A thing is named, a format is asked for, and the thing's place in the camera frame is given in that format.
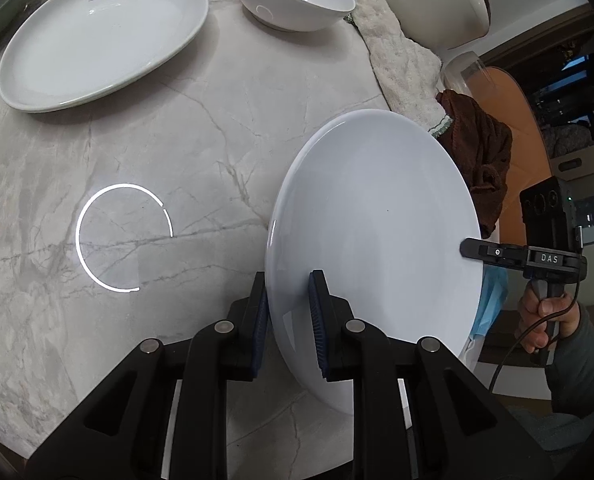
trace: metal screw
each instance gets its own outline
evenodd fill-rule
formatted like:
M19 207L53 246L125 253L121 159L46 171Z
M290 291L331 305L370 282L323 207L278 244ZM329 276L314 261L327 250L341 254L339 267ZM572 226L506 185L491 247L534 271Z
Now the metal screw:
M139 345L139 350L145 354L152 354L157 348L159 348L159 341L156 339L145 339Z
M349 332L360 333L363 332L366 325L361 319L351 319L350 321L346 321L346 328Z
M424 337L421 340L421 348L426 350L426 352L437 352L440 348L440 344L434 337Z
M220 334L227 334L233 328L235 328L235 326L227 319L215 323L215 332L219 332Z

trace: marble countertop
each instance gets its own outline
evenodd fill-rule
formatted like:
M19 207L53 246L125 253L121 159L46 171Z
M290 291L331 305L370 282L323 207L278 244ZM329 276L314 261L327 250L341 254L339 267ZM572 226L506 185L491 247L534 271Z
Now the marble countertop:
M30 0L24 17L45 0ZM306 140L336 115L387 108L362 38L339 22L271 30L210 0L198 37L132 85L30 115L0 98L0 441L29 456L144 338L189 338L248 295L267 224ZM14 33L0 40L0 57ZM135 189L84 204L106 186ZM299 479L352 457L352 418L292 377L270 336L228 399L232 478Z

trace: sleeve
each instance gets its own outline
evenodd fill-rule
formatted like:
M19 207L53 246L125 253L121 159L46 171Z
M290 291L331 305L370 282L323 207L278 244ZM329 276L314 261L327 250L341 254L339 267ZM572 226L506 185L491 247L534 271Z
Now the sleeve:
M594 328L580 305L580 325L557 342L553 363L546 367L554 413L580 418L594 412Z

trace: camera lens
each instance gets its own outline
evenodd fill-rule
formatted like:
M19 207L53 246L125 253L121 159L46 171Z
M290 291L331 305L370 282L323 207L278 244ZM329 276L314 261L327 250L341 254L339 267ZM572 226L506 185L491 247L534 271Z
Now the camera lens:
M556 207L559 201L560 197L557 195L557 192L551 189L548 193L548 205Z
M535 214L536 215L543 215L546 212L546 199L544 196L539 193L535 197Z

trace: finger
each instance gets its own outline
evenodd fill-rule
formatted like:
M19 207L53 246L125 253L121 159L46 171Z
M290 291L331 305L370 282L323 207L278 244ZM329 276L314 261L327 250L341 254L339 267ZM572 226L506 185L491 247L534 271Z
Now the finger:
M519 322L519 332L525 332L525 330L529 327L523 320ZM532 345L536 348L544 348L548 344L548 335L546 332L535 332L535 330L530 331L523 339L526 343Z
M552 314L553 312L558 312L561 310L566 310L569 306L570 306L570 302L572 301L572 298L570 296L570 294L566 293L564 294L561 298L547 298L546 300L543 300L538 307L538 313L540 317L543 316L548 316L549 314ZM576 318L577 313L574 312L574 308L572 308L571 310L569 310L566 314L563 314L562 316L558 316L555 319L557 321L570 321Z
M521 331L519 329L515 330L515 339L517 339L521 335ZM535 346L531 343L526 341L526 339L522 339L520 341L521 346L526 350L529 354L532 354L535 351Z
M524 294L522 296L522 299L520 300L520 304L527 311L532 312L533 314L537 313L537 306L539 305L539 300L535 295L535 291L531 286L531 282L528 282L526 284L526 288L524 289Z
M527 310L520 310L519 316L520 316L520 319L524 322L525 327L531 326L533 323L539 321L542 318L542 316L537 316L537 314L531 314ZM544 322L544 323L537 325L537 327L535 327L533 330L535 332L545 332L546 331L546 323Z

